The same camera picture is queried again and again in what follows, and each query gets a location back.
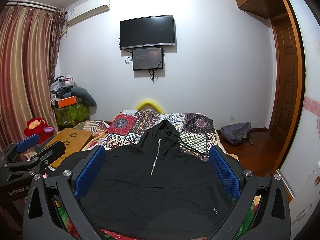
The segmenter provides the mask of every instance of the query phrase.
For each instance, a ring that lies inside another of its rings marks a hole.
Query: air conditioner
[[[68,11],[68,24],[74,25],[110,10],[110,0],[88,0]]]

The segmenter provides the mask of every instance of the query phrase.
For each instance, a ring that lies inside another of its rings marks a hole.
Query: light switch
[[[316,44],[317,44],[317,51],[320,52],[320,40],[317,40]]]

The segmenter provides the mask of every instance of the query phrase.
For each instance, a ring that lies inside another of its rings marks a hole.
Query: gray backpack
[[[232,145],[238,145],[247,140],[253,145],[249,134],[250,128],[250,122],[236,123],[221,127],[220,132],[222,137]]]

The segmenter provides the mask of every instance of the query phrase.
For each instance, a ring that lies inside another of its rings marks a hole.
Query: bed
[[[210,148],[215,145],[218,145],[225,154],[228,154],[220,142],[219,136],[213,124],[213,120],[203,114],[160,114],[145,110],[124,110],[114,118],[110,127],[108,127],[109,125],[103,121],[89,121],[88,123],[81,124],[80,126],[78,125],[78,127],[75,128],[95,131],[95,138],[92,139],[83,150],[93,149],[96,145],[101,145],[106,150],[113,150],[119,146],[139,143],[140,137],[144,131],[160,123],[162,120],[168,120],[171,124],[173,124],[176,130],[179,131],[181,139],[189,146],[202,153],[199,154],[195,151],[190,151],[181,147],[180,149],[186,154],[193,155],[202,162],[206,162],[209,160]],[[108,130],[103,132],[103,129],[106,127],[108,127]],[[258,204],[259,199],[260,197],[255,199],[257,200],[257,203],[252,203],[250,211],[247,214],[247,218],[237,235],[247,231],[254,214],[254,209],[256,208],[255,206]],[[68,215],[66,214],[64,208],[60,207],[59,212],[68,231],[77,236],[77,233],[68,219]],[[126,237],[115,232],[110,232],[104,229],[100,230],[105,234],[107,239],[134,240],[133,238]],[[207,239],[207,236],[201,237],[197,240],[205,239]]]
[[[214,145],[218,145],[227,153],[220,142],[212,119],[196,113],[159,114],[145,110],[124,110],[115,117],[108,131],[96,137],[95,141],[106,150],[113,150],[122,145],[136,144],[139,143],[145,130],[162,120],[168,120],[172,123],[185,143],[203,153],[199,154],[181,147],[182,151],[199,158],[202,162],[209,159],[209,150]],[[83,150],[92,149],[94,146],[91,141]]]

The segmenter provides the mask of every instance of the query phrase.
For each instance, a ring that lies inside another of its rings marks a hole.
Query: green basket
[[[62,126],[75,126],[75,119],[82,122],[89,117],[89,110],[85,104],[75,103],[70,106],[55,108],[57,124]]]

